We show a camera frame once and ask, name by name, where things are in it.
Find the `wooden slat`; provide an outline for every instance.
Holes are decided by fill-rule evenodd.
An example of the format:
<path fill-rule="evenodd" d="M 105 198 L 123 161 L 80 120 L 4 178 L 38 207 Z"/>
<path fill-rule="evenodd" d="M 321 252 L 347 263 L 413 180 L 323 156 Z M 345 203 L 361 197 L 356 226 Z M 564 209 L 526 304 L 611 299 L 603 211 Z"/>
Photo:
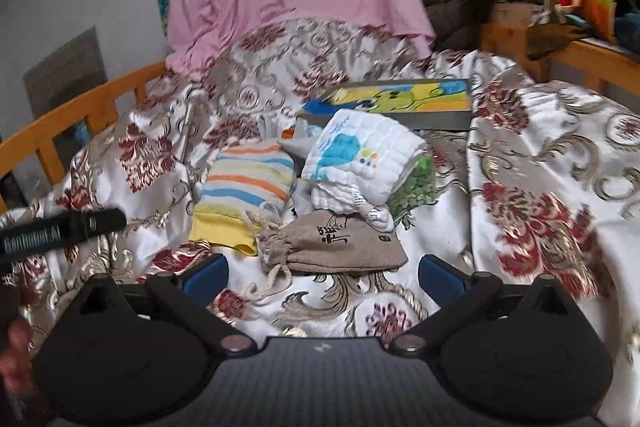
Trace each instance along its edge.
<path fill-rule="evenodd" d="M 60 161 L 53 140 L 44 140 L 36 150 L 36 154 L 49 183 L 53 186 L 61 182 L 65 177 L 65 168 Z"/>
<path fill-rule="evenodd" d="M 548 62 L 561 62 L 588 74 L 585 87 L 604 92 L 604 82 L 614 84 L 636 96 L 640 96 L 640 63 L 625 54 L 591 44 L 589 42 L 571 42 L 564 50 L 551 54 L 546 60 L 538 61 L 538 70 L 533 66 L 535 62 L 522 59 L 526 51 L 526 28 L 516 28 L 495 23 L 484 25 L 482 28 L 482 49 L 494 53 L 504 54 L 516 60 L 527 73 L 537 81 L 546 81 Z"/>
<path fill-rule="evenodd" d="M 57 183 L 64 177 L 64 168 L 57 154 L 55 158 L 58 160 L 54 159 L 53 138 L 82 120 L 86 121 L 90 133 L 98 134 L 118 119 L 114 100 L 126 92 L 140 89 L 141 86 L 144 88 L 148 81 L 164 72 L 164 62 L 146 66 L 82 93 L 38 118 L 0 143 L 0 177 L 12 171 L 27 156 L 37 152 L 47 179 L 51 183 Z"/>
<path fill-rule="evenodd" d="M 115 103 L 111 100 L 97 107 L 91 114 L 88 114 L 84 118 L 84 121 L 91 136 L 100 134 L 107 129 L 108 126 L 118 121 L 118 110 L 116 109 Z"/>
<path fill-rule="evenodd" d="M 146 87 L 140 86 L 133 90 L 133 93 L 136 95 L 136 102 L 140 103 L 146 99 Z"/>
<path fill-rule="evenodd" d="M 518 63 L 537 82 L 546 82 L 548 60 L 527 58 L 527 29 L 500 24 L 485 24 L 482 27 L 480 49 Z"/>
<path fill-rule="evenodd" d="M 587 89 L 591 89 L 592 91 L 595 91 L 599 94 L 604 94 L 604 85 L 605 81 L 596 74 L 588 73 L 584 77 L 584 87 L 586 87 Z"/>

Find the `white bedspread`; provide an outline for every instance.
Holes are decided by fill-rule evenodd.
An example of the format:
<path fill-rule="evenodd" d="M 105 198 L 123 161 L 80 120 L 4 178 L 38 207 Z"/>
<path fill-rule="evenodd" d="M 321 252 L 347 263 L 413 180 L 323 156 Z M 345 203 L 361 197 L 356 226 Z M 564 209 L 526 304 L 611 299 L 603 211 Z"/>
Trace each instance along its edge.
<path fill-rule="evenodd" d="M 267 335 L 394 335 L 437 310 L 417 283 L 417 263 L 434 253 L 471 273 L 506 282 L 558 276 L 615 359 L 600 410 L 611 427 L 638 425 L 640 399 L 640 118 L 606 98 L 563 83 L 534 85 L 510 60 L 444 52 L 412 62 L 408 41 L 379 28 L 295 20 L 240 39 L 191 82 L 158 79 L 148 100 L 95 137 L 69 174 L 28 211 L 119 206 L 129 225 L 110 242 L 16 263 L 36 343 L 82 283 L 111 264 L 132 281 L 181 272 L 209 254 L 187 243 L 190 212 L 207 168 L 224 146 L 257 139 L 256 118 L 280 129 L 318 89 L 388 78 L 466 77 L 475 95 L 469 133 L 425 132 L 436 165 L 431 204 L 398 224 L 409 263 L 396 271 L 296 276 L 285 292 L 253 305 L 264 284 L 256 258 L 229 258 L 230 279 L 211 310 L 262 341 Z M 407 209 L 420 201 L 406 201 Z M 292 219 L 289 209 L 286 219 Z M 179 356 L 168 353 L 167 356 Z"/>

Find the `finger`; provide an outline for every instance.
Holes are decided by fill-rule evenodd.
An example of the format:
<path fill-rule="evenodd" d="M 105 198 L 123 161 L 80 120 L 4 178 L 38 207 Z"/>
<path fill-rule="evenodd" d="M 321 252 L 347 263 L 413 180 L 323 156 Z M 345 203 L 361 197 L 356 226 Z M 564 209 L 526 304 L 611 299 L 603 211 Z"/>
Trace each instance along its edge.
<path fill-rule="evenodd" d="M 20 352 L 29 351 L 29 343 L 33 336 L 33 330 L 27 320 L 22 317 L 15 319 L 9 326 L 8 331 L 9 343 Z"/>
<path fill-rule="evenodd" d="M 31 378 L 27 376 L 5 378 L 4 386 L 9 393 L 13 394 L 28 394 L 33 390 Z"/>
<path fill-rule="evenodd" d="M 28 375 L 30 365 L 28 352 L 8 349 L 0 356 L 0 373 L 4 377 L 16 378 Z"/>
<path fill-rule="evenodd" d="M 15 353 L 12 349 L 7 349 L 0 355 L 0 374 L 5 378 L 13 377 L 20 373 L 20 367 Z"/>

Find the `floral satin comforter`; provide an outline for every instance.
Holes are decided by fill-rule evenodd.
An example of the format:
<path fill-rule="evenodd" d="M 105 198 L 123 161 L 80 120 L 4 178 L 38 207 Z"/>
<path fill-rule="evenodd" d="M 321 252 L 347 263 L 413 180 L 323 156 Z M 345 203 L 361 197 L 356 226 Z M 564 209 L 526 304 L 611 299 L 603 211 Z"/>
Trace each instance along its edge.
<path fill-rule="evenodd" d="M 429 188 L 394 200 L 405 266 L 365 277 L 295 276 L 286 291 L 256 305 L 244 290 L 265 284 L 259 261 L 230 257 L 228 288 L 209 308 L 259 342 L 268 335 L 377 335 L 388 343 L 437 311 L 417 282 L 424 254 L 506 282 L 551 273 L 615 360 L 601 418 L 611 427 L 640 425 L 640 118 L 580 87 L 536 85 L 505 58 L 414 58 L 408 40 L 382 28 L 292 20 L 240 39 L 201 82 L 158 78 L 148 99 L 76 155 L 47 198 L 0 218 L 7 224 L 109 206 L 127 214 L 121 233 L 14 264 L 6 282 L 22 289 L 34 343 L 92 274 L 131 282 L 180 273 L 210 255 L 207 243 L 187 241 L 193 205 L 216 155 L 258 139 L 260 119 L 289 128 L 303 102 L 345 82 L 469 78 L 470 131 L 423 132 L 433 164 Z M 290 204 L 285 221 L 294 216 Z"/>

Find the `striped baby blanket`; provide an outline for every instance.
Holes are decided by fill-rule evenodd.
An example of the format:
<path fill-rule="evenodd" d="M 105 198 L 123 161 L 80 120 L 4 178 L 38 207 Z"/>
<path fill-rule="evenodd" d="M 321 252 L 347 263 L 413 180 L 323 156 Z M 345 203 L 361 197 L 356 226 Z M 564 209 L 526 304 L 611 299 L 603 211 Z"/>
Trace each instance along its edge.
<path fill-rule="evenodd" d="M 255 255 L 255 238 L 242 216 L 277 222 L 295 179 L 291 157 L 275 139 L 229 147 L 215 159 L 193 213 L 190 241 Z"/>

